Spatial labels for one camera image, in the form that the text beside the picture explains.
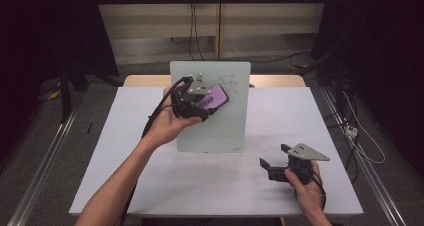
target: white tabletop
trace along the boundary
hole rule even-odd
[[[163,88],[120,88],[87,168],[71,214],[129,155]],[[327,192],[325,213],[363,213],[309,88],[249,89],[243,153],[181,153],[160,147],[143,171],[128,210],[143,217],[289,216],[301,214],[293,189],[268,180],[264,158],[285,166],[280,144],[305,143],[330,157],[319,162]]]

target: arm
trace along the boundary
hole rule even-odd
[[[312,161],[312,169],[319,176],[319,167],[317,162]],[[299,178],[290,169],[284,171],[287,179],[297,192],[297,201],[303,214],[306,216],[312,226],[331,226],[324,212],[322,211],[321,189],[314,182],[303,185]]]
[[[167,105],[171,105],[169,97],[163,104]],[[115,225],[153,152],[174,140],[184,128],[201,121],[200,118],[178,119],[171,108],[163,109],[133,152],[91,197],[76,225]]]

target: white panel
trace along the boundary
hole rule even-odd
[[[221,85],[229,101],[208,120],[184,130],[177,138],[179,151],[243,152],[250,63],[248,62],[171,62],[171,79],[201,73],[207,86]]]

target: purple card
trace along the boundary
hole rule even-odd
[[[204,109],[217,109],[224,105],[226,102],[228,102],[227,94],[219,84],[216,84],[211,88],[211,93],[205,95],[203,99],[196,103],[196,106]]]

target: finger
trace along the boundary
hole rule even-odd
[[[293,173],[290,169],[284,170],[284,174],[286,175],[287,179],[289,180],[290,184],[296,189],[300,190],[303,188],[302,182],[300,182],[299,178],[295,173]]]
[[[171,89],[171,87],[166,87],[164,90],[163,90],[163,96],[165,96],[167,93],[168,93],[168,91]],[[171,102],[171,97],[167,97],[166,99],[165,99],[165,101],[163,102],[163,104],[162,104],[162,106],[166,106],[166,105],[170,105],[172,102]]]
[[[321,174],[319,172],[319,165],[317,163],[317,161],[315,160],[311,160],[311,164],[312,164],[312,170],[319,176],[321,177]]]
[[[312,170],[315,172],[314,178],[322,182],[318,163],[315,160],[311,160],[311,164],[312,164]]]

